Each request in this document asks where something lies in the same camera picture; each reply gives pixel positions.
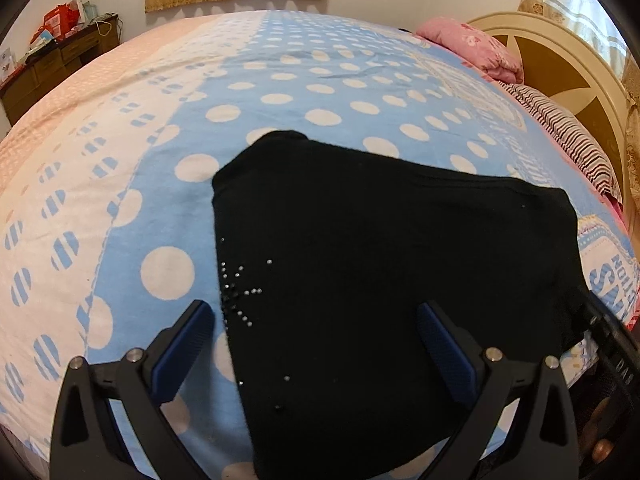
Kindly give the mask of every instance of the wooden desk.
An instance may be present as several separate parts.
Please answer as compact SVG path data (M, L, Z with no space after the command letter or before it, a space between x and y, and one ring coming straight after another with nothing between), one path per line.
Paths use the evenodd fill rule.
M11 126L67 77L119 43L116 15L37 51L0 86L0 100Z

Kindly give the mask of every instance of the cream headboard frame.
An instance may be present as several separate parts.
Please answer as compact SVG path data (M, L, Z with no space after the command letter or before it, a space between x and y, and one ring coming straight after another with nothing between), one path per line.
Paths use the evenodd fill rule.
M626 91L609 65L581 38L543 16L497 12L469 25L506 44L522 59L525 84L569 109L600 143L622 187L625 223L639 255L640 217L626 167Z

